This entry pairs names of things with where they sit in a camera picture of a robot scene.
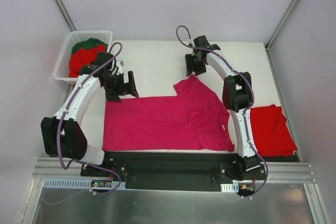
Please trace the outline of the pink t shirt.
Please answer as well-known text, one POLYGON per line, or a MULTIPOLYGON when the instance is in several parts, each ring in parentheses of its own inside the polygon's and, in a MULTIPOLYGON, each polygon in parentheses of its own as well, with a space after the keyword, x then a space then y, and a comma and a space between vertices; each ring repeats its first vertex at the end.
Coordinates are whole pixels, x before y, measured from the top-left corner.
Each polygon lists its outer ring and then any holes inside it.
POLYGON ((217 94, 195 76, 173 87, 175 96, 106 102, 103 150, 234 151, 217 94))

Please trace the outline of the white perforated plastic basket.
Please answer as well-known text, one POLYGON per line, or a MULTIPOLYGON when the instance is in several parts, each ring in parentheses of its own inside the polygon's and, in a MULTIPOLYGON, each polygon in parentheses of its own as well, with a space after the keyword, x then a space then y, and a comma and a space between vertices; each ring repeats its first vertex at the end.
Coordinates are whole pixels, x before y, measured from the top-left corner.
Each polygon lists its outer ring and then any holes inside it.
POLYGON ((80 30, 72 31, 65 39, 54 68, 53 76, 56 80, 68 84, 75 84, 77 78, 69 77, 69 61, 72 55, 72 48, 75 44, 86 41, 89 38, 98 39, 108 45, 112 45, 113 33, 109 30, 80 30))

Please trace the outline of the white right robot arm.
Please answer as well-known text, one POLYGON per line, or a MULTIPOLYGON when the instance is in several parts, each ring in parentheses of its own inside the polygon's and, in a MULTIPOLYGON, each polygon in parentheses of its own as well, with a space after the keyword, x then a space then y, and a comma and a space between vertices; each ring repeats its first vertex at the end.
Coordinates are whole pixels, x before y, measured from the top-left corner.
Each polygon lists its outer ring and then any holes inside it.
POLYGON ((236 174, 241 179, 248 179, 260 166, 250 122, 250 108, 255 101, 251 75, 236 70, 224 57, 220 47, 211 45, 205 36, 190 40, 187 47, 192 49, 191 54, 185 55, 187 76, 203 74, 209 65, 224 82, 222 101, 232 116, 237 140, 236 174))

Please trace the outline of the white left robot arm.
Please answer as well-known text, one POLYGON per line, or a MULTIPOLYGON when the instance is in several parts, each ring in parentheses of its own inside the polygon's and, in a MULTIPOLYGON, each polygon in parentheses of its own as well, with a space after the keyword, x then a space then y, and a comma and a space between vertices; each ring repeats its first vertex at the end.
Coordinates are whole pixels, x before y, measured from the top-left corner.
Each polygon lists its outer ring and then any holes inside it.
POLYGON ((99 176, 111 171, 111 163, 104 159, 102 147, 90 145, 81 129, 83 116, 100 89, 105 90, 106 100, 121 102, 121 96, 139 97, 134 73, 128 71, 124 80, 122 63, 108 52, 98 52, 95 61, 83 65, 75 87, 63 106, 52 117, 41 121, 41 133, 47 155, 59 159, 69 158, 93 164, 99 176))

